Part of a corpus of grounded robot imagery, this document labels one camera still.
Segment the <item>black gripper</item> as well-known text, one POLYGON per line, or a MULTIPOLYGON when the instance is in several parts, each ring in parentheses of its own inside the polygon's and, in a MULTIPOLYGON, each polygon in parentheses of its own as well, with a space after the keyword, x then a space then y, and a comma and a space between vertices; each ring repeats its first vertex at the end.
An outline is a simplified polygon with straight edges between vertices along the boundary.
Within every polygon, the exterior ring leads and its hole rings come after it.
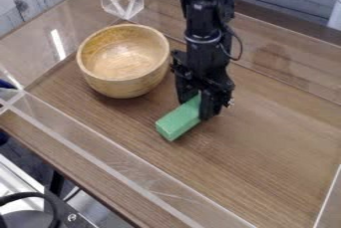
POLYGON ((229 106, 233 96, 234 82, 226 72, 231 37, 205 40, 186 36, 185 41, 186 50, 171 51, 177 97, 183 104, 201 93, 199 119, 209 120, 229 106))

